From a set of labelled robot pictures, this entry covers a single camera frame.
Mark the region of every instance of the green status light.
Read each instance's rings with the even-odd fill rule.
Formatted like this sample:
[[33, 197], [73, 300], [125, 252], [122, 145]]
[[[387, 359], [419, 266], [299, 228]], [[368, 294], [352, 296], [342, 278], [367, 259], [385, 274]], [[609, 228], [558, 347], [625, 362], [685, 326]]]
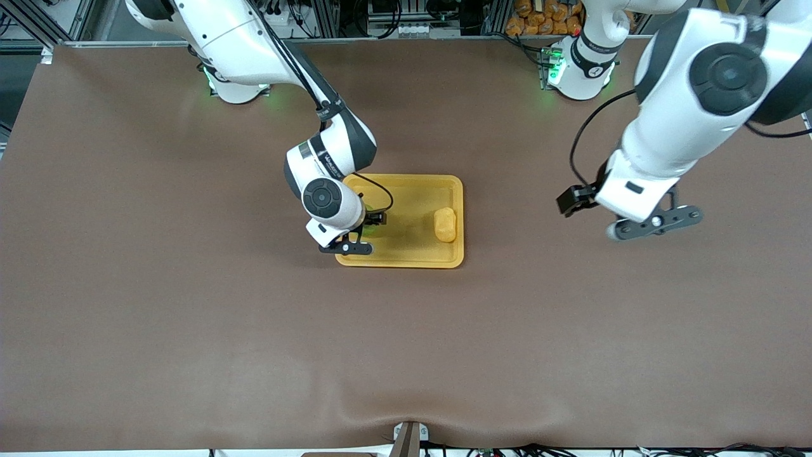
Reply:
[[567, 61], [563, 57], [560, 57], [555, 65], [550, 68], [550, 77], [548, 78], [551, 84], [558, 84], [561, 82], [561, 75], [564, 74], [564, 70], [567, 68]]

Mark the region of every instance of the yellow tray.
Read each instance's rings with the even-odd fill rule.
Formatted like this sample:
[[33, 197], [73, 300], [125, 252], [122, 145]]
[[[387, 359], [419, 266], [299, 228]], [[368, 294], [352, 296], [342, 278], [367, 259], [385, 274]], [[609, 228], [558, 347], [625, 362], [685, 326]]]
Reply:
[[[365, 230], [362, 241], [372, 243], [371, 255], [336, 255], [348, 267], [456, 268], [464, 256], [462, 182], [451, 175], [364, 174], [392, 192], [395, 204], [387, 223]], [[368, 181], [347, 176], [344, 183], [364, 194], [368, 207], [389, 204], [387, 195]], [[450, 207], [456, 213], [456, 240], [441, 242], [434, 235], [434, 212]]]

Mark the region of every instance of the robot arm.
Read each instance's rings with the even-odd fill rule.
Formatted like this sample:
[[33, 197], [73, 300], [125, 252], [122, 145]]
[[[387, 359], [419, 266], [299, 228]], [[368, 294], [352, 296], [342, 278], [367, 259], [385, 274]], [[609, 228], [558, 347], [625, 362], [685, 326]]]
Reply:
[[146, 28], [188, 41], [213, 90], [226, 102], [249, 102], [280, 83], [308, 92], [322, 128], [287, 152], [285, 179], [310, 214], [306, 227], [322, 251], [340, 245], [339, 252], [371, 253], [370, 245], [347, 243], [344, 236], [364, 223], [381, 223], [382, 215], [367, 214], [361, 198], [341, 180], [368, 167], [377, 145], [307, 56], [276, 36], [252, 0], [126, 2]]
[[[639, 115], [597, 180], [559, 197], [561, 212], [570, 216], [597, 203], [618, 215], [624, 233], [685, 225], [684, 214], [659, 209], [682, 175], [747, 120], [774, 124], [812, 105], [787, 100], [789, 86], [795, 94], [812, 94], [810, 25], [701, 9], [667, 22], [635, 74]], [[696, 208], [688, 213], [701, 215]], [[632, 237], [612, 232], [617, 224], [610, 237]]]
[[625, 11], [667, 14], [678, 10], [685, 0], [582, 0], [586, 20], [581, 34], [565, 37], [554, 48], [562, 56], [548, 74], [547, 82], [576, 100], [587, 100], [609, 82], [617, 51], [629, 31]]

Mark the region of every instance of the black cable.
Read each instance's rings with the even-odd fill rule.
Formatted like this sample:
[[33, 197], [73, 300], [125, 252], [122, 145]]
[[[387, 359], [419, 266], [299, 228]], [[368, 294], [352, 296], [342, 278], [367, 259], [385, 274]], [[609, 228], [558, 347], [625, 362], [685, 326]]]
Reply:
[[812, 128], [810, 128], [809, 130], [801, 130], [800, 132], [792, 132], [792, 133], [769, 133], [755, 128], [749, 121], [745, 122], [745, 127], [750, 132], [753, 132], [756, 135], [765, 138], [795, 138], [795, 137], [803, 137], [804, 135], [809, 135], [810, 133], [812, 133]]
[[285, 46], [285, 43], [279, 38], [279, 35], [277, 35], [276, 32], [274, 32], [274, 30], [270, 27], [270, 24], [268, 24], [268, 21], [265, 20], [265, 16], [262, 14], [261, 11], [259, 11], [257, 5], [255, 5], [253, 2], [248, 2], [248, 4], [253, 10], [253, 13], [257, 15], [257, 17], [259, 17], [259, 20], [262, 23], [262, 27], [265, 29], [265, 32], [270, 37], [271, 42], [274, 44], [274, 47], [276, 47], [276, 50], [279, 52], [279, 56], [288, 65], [288, 67], [291, 68], [293, 74], [296, 75], [296, 78], [299, 79], [299, 82], [304, 87], [304, 90], [307, 91], [307, 93], [316, 103], [316, 110], [317, 111], [321, 110], [322, 104], [320, 103], [318, 97], [316, 97], [316, 93], [313, 92], [313, 88], [310, 87], [310, 83], [305, 78], [305, 74], [302, 72], [302, 69], [299, 66], [298, 62], [291, 54], [291, 51], [287, 48], [287, 46]]
[[578, 140], [581, 139], [581, 134], [584, 132], [584, 129], [586, 128], [586, 126], [589, 125], [590, 122], [592, 122], [592, 119], [594, 119], [595, 116], [598, 115], [599, 112], [603, 111], [603, 108], [608, 107], [612, 103], [617, 102], [618, 100], [620, 100], [623, 97], [628, 97], [631, 94], [634, 94], [634, 89], [627, 90], [626, 92], [623, 92], [620, 95], [616, 95], [616, 96], [606, 100], [600, 107], [598, 107], [598, 109], [596, 109], [595, 111], [592, 111], [592, 114], [590, 114], [590, 117], [586, 118], [584, 123], [581, 125], [581, 128], [578, 129], [578, 133], [575, 134], [575, 139], [572, 140], [572, 149], [569, 150], [569, 168], [572, 170], [572, 174], [574, 174], [575, 177], [578, 178], [578, 180], [586, 187], [590, 187], [590, 183], [586, 182], [586, 179], [584, 179], [584, 177], [578, 172], [578, 170], [577, 170], [577, 168], [575, 166], [575, 149], [578, 147]]
[[[799, 452], [807, 452], [807, 449], [795, 449]], [[713, 449], [699, 449], [699, 448], [684, 448], [684, 449], [675, 449], [675, 448], [664, 448], [664, 449], [650, 449], [650, 457], [663, 457], [663, 456], [675, 456], [675, 457], [718, 457], [719, 454], [722, 452], [758, 452], [762, 454], [769, 454], [772, 457], [786, 457], [788, 453], [784, 450], [772, 448], [772, 447], [764, 447], [764, 446], [757, 446], [754, 444], [750, 444], [747, 442], [738, 442], [731, 444], [730, 446], [725, 446], [723, 448], [713, 448]]]
[[302, 14], [302, 5], [300, 3], [300, 0], [287, 0], [287, 9], [290, 10], [291, 15], [293, 15], [294, 22], [296, 22], [296, 25], [298, 25], [299, 28], [301, 28], [302, 32], [304, 32], [304, 34], [307, 35], [308, 38], [315, 38], [316, 34], [310, 32], [310, 27], [306, 27], [307, 24], [305, 22], [305, 15]]
[[454, 446], [449, 446], [449, 445], [445, 445], [445, 444], [438, 444], [436, 442], [431, 442], [431, 441], [423, 441], [423, 442], [421, 442], [421, 444], [426, 449], [469, 449], [468, 447], [454, 447]]
[[440, 13], [439, 8], [434, 8], [436, 4], [439, 3], [439, 0], [426, 0], [425, 2], [425, 12], [428, 13], [431, 17], [435, 18], [439, 21], [447, 21], [447, 20], [455, 20], [460, 18], [460, 13], [458, 11], [452, 12], [450, 15], [444, 15]]
[[539, 62], [538, 60], [536, 60], [533, 57], [532, 54], [530, 54], [530, 52], [539, 52], [539, 51], [541, 51], [541, 48], [537, 48], [537, 47], [534, 47], [534, 46], [527, 46], [525, 43], [521, 42], [521, 39], [518, 36], [516, 37], [516, 40], [514, 40], [513, 38], [510, 38], [508, 35], [505, 35], [504, 33], [501, 33], [501, 32], [488, 32], [488, 33], [485, 34], [485, 36], [489, 36], [489, 35], [493, 35], [495, 37], [501, 37], [502, 39], [506, 40], [510, 44], [519, 47], [521, 49], [521, 51], [525, 53], [525, 56], [527, 57], [527, 59], [529, 59], [530, 62], [535, 63], [539, 67], [549, 67], [548, 64]]
[[16, 24], [14, 24], [14, 20], [11, 18], [11, 16], [7, 15], [6, 13], [2, 13], [2, 15], [0, 15], [0, 29], [2, 30], [2, 31], [0, 31], [0, 36], [4, 35], [6, 32], [8, 32], [8, 29], [12, 25], [16, 25]]
[[389, 205], [387, 205], [387, 207], [385, 207], [385, 208], [378, 208], [377, 210], [370, 210], [370, 211], [367, 211], [367, 212], [366, 212], [366, 214], [380, 214], [380, 213], [382, 213], [382, 212], [387, 212], [387, 211], [389, 211], [389, 210], [392, 208], [392, 205], [394, 205], [394, 204], [395, 204], [395, 198], [393, 198], [393, 197], [392, 197], [392, 192], [390, 192], [390, 191], [389, 191], [389, 189], [387, 189], [386, 187], [383, 187], [383, 186], [382, 186], [382, 185], [380, 185], [378, 182], [373, 181], [373, 180], [369, 179], [369, 178], [368, 178], [368, 177], [366, 177], [366, 176], [359, 175], [358, 173], [355, 173], [355, 172], [353, 173], [353, 175], [354, 175], [354, 176], [357, 176], [357, 177], [359, 177], [359, 178], [361, 178], [361, 179], [362, 179], [362, 180], [364, 180], [364, 181], [367, 181], [367, 182], [371, 183], [372, 185], [375, 185], [376, 187], [378, 187], [378, 188], [380, 188], [380, 189], [382, 189], [382, 190], [383, 190], [384, 192], [386, 192], [386, 193], [387, 193], [387, 195], [389, 196]]
[[[364, 37], [372, 37], [372, 35], [369, 35], [368, 32], [365, 32], [365, 28], [361, 27], [361, 17], [369, 16], [368, 11], [362, 11], [360, 15], [358, 14], [360, 7], [363, 6], [363, 2], [364, 0], [356, 0], [356, 2], [353, 4], [352, 22], [355, 23], [356, 28], [358, 29], [358, 33], [360, 33]], [[389, 37], [392, 33], [395, 32], [395, 30], [398, 29], [398, 26], [400, 25], [400, 20], [403, 17], [404, 12], [403, 5], [400, 3], [400, 0], [392, 0], [392, 5], [393, 5], [392, 20], [389, 24], [389, 27], [387, 27], [387, 30], [380, 36], [375, 37], [378, 40], [382, 40], [384, 38]]]

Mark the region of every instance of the brown table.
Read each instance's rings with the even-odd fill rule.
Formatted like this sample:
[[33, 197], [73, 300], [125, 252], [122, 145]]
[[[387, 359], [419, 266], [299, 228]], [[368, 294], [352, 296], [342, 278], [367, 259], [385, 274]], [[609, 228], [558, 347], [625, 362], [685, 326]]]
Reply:
[[[590, 102], [504, 42], [306, 46], [369, 171], [464, 182], [452, 271], [318, 253], [282, 174], [304, 91], [228, 106], [183, 48], [57, 49], [0, 163], [0, 450], [357, 446], [406, 419], [458, 446], [809, 446], [809, 138], [737, 133], [681, 183], [705, 221], [666, 237], [555, 207], [644, 45]], [[589, 127], [585, 172], [635, 112]]]

